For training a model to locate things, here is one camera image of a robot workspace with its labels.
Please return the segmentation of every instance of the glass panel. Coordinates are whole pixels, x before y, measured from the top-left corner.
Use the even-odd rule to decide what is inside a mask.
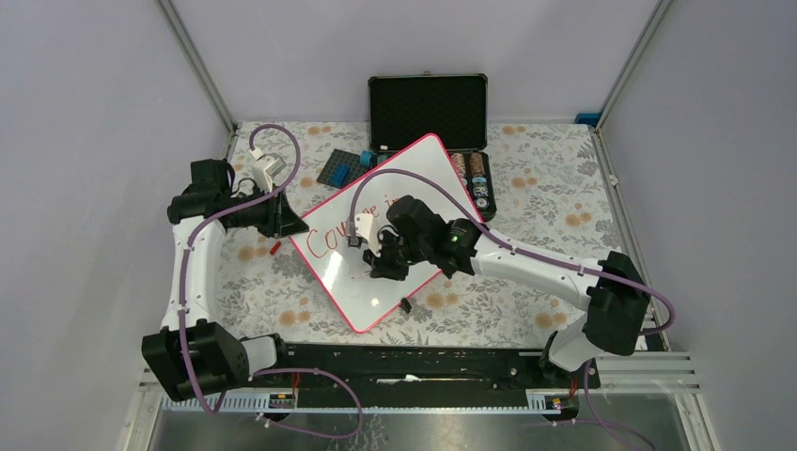
[[[594,396],[596,409],[605,420],[642,432],[659,449],[688,450],[676,406],[665,395]],[[582,405],[580,418],[591,418]],[[261,451],[367,449],[372,451],[462,451],[529,449],[624,450],[602,428],[524,428],[547,421],[536,415],[503,414],[369,414],[363,432],[352,439],[332,443],[279,428],[264,428],[254,415],[201,412],[163,412],[152,451],[215,450]],[[295,413],[287,424],[325,432],[352,430],[355,415]],[[635,438],[632,443],[640,443]]]

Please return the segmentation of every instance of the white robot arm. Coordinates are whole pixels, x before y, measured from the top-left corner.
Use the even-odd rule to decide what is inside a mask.
[[[511,244],[503,247],[484,236],[468,220],[444,222],[420,200],[404,196],[379,224],[370,214],[355,215],[355,234],[367,241],[364,260],[371,277],[403,280],[409,267],[421,261],[438,266],[450,277],[454,272],[488,275],[512,280],[553,294],[587,312],[567,330],[550,337],[542,364],[564,372],[578,369],[602,352],[633,353],[649,296],[621,284],[585,273],[586,269],[611,272],[641,282],[630,259],[612,252],[605,260],[572,257],[530,244],[515,242],[498,232],[493,237]],[[554,264],[519,255],[525,249],[580,268],[569,271]]]
[[[189,237],[207,218],[220,211],[251,204],[273,189],[273,176],[285,163],[277,155],[253,151],[256,186],[250,195],[234,195],[230,183],[234,172],[227,161],[191,163],[191,184],[172,199],[166,211],[175,241],[175,264],[171,295],[161,329],[142,340],[142,355],[172,399],[195,396],[180,354],[180,312],[185,315],[185,333],[195,373],[206,393],[242,386],[258,369],[274,365],[276,347],[270,336],[238,340],[218,322],[216,285],[218,259],[230,228],[255,227],[267,237],[284,237],[307,231],[307,225],[291,209],[281,193],[210,221],[194,239],[191,257],[182,271]],[[185,277],[185,305],[180,304],[181,280]]]

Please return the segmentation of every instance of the gray wall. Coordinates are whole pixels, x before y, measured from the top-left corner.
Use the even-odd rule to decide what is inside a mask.
[[[605,129],[725,450],[793,449],[797,3],[678,2]]]
[[[487,73],[490,119],[572,120],[600,110],[656,0],[175,3],[239,120],[362,120],[370,76],[424,70]]]
[[[0,6],[0,448],[113,449],[225,134],[153,1]]]

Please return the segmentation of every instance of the floral tablecloth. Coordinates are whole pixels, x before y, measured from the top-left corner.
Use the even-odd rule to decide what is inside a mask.
[[[236,179],[251,175],[249,133],[242,124],[230,157]],[[367,148],[366,122],[281,122],[296,134],[302,165],[287,188],[290,205],[304,213],[333,194],[316,183],[334,148]],[[293,162],[293,146],[280,132],[258,134],[256,145]],[[567,254],[605,257],[618,250],[614,224],[595,149],[586,126],[491,124],[490,155],[498,212],[492,228],[513,238]],[[283,171],[282,178],[289,169]],[[242,190],[247,191],[247,182]],[[254,228],[230,231],[222,250],[220,320],[234,335],[277,332],[288,341],[391,345],[541,348],[553,330],[582,315],[556,297],[491,277],[442,275],[365,334],[341,317],[288,239]]]

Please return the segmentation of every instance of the whiteboard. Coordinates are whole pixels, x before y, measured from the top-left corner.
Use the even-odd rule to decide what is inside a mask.
[[[371,172],[384,168],[404,169],[435,181],[476,218],[481,218],[437,135],[427,134]],[[309,232],[290,237],[343,318],[360,334],[395,310],[401,298],[412,296],[440,273],[437,267],[423,262],[411,267],[407,278],[400,282],[368,276],[370,267],[363,261],[367,247],[349,247],[346,240],[352,198],[364,177],[308,211],[302,219],[310,227]],[[382,216],[387,223],[384,216],[389,205],[407,194],[423,200],[445,221],[462,217],[437,190],[400,174],[383,174],[372,179],[357,200],[356,212]]]

